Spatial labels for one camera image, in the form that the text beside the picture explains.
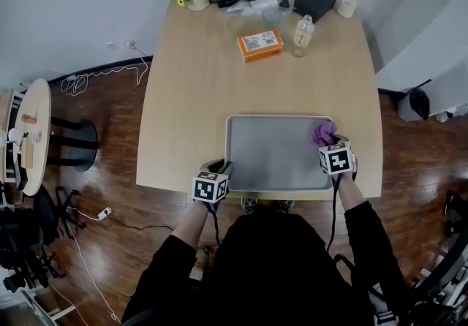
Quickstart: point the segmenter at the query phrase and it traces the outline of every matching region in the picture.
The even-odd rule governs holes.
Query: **clear bottle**
[[[292,55],[294,57],[304,57],[306,55],[307,47],[314,30],[315,26],[314,22],[312,22],[312,17],[304,15],[295,27],[294,46],[292,48]]]

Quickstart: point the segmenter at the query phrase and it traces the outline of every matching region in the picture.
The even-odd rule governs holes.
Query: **flower pot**
[[[187,6],[190,10],[199,12],[200,10],[205,10],[210,5],[208,0],[190,0],[187,2]]]

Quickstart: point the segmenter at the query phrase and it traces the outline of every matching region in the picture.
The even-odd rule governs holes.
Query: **trash can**
[[[422,89],[416,88],[398,103],[398,115],[405,121],[424,121],[431,114],[429,98]]]

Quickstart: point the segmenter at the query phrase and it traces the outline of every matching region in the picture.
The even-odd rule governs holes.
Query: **black table base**
[[[58,166],[73,166],[76,170],[85,172],[96,159],[98,140],[96,127],[89,120],[79,123],[65,121],[52,117],[52,125],[70,129],[70,136],[50,135],[49,144],[68,147],[67,158],[47,158],[47,164]]]

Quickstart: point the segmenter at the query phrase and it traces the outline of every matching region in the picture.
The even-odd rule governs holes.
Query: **gray tray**
[[[245,192],[310,192],[332,187],[320,167],[315,127],[329,117],[232,115],[226,121],[225,158],[233,162],[229,188]]]

